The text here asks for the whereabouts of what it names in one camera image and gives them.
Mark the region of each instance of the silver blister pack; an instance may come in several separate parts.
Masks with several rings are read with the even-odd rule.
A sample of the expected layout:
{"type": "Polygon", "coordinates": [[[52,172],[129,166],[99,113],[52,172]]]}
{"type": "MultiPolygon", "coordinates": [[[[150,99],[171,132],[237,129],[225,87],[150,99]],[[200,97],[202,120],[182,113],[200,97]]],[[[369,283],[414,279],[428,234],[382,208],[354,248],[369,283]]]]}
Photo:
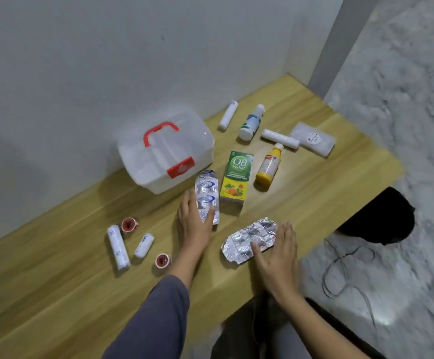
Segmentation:
{"type": "Polygon", "coordinates": [[[245,229],[228,236],[222,245],[222,253],[230,262],[244,263],[253,257],[250,242],[256,242],[260,251],[272,247],[275,243],[277,223],[265,217],[245,229]]]}
{"type": "Polygon", "coordinates": [[[196,178],[196,200],[202,222],[206,219],[211,206],[215,206],[214,224],[220,221],[218,206],[218,178],[214,170],[204,170],[196,178]]]}

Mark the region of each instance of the yellow bottle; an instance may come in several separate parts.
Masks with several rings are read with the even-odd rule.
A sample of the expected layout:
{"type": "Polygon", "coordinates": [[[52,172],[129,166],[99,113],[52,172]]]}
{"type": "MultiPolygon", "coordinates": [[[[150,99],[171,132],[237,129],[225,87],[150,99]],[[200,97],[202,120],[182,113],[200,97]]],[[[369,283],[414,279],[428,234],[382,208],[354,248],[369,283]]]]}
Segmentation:
{"type": "Polygon", "coordinates": [[[272,151],[264,158],[260,169],[255,176],[255,180],[263,187],[269,187],[277,172],[280,163],[281,151],[284,149],[282,144],[275,144],[272,151]]]}

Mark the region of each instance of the purple sleeve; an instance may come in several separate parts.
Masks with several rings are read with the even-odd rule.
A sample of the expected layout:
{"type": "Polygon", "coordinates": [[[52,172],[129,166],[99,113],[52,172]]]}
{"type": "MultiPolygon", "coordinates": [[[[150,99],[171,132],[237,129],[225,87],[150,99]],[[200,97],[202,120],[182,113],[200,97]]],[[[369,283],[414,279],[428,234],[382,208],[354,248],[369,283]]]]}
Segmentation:
{"type": "Polygon", "coordinates": [[[103,359],[176,358],[184,347],[189,291],[166,276],[106,349],[103,359]]]}

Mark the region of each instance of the wooden table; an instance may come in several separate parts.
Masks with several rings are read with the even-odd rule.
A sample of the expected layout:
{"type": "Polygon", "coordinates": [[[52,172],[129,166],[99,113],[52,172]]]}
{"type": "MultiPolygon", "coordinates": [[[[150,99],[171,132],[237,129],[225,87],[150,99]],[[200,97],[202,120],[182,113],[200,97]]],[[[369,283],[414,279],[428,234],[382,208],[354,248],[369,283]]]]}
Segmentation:
{"type": "MultiPolygon", "coordinates": [[[[251,180],[272,144],[258,136],[236,140],[255,106],[267,111],[264,128],[289,134],[298,121],[337,138],[325,159],[300,147],[284,150],[268,192],[252,187],[238,216],[223,212],[197,271],[190,296],[187,339],[204,335],[260,289],[253,265],[228,263],[220,247],[227,236],[268,216],[290,221],[301,257],[402,173],[402,164],[290,76],[240,101],[226,132],[223,112],[206,121],[215,137],[214,169],[223,176],[231,150],[254,154],[251,180]]],[[[160,279],[160,252],[176,254],[175,213],[194,179],[153,195],[124,170],[67,200],[0,239],[0,358],[98,358],[160,279]],[[132,253],[145,232],[156,241],[148,257],[121,277],[113,271],[106,229],[133,216],[140,228],[126,237],[132,253]]]]}

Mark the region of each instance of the marble floor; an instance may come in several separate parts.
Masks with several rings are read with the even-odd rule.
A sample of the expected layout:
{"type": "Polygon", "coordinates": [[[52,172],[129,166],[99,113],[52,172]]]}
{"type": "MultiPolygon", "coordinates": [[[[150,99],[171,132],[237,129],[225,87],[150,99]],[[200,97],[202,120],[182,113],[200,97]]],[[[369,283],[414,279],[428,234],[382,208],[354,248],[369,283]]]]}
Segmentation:
{"type": "MultiPolygon", "coordinates": [[[[341,255],[375,250],[373,260],[365,250],[345,258],[347,283],[367,296],[375,326],[358,290],[324,295],[322,275],[336,258],[327,243],[302,259],[304,293],[388,359],[434,359],[434,0],[381,0],[325,100],[405,163],[394,187],[416,207],[417,224],[409,238],[386,247],[328,238],[341,255]]],[[[345,284],[338,265],[329,276],[330,289],[345,284]]]]}

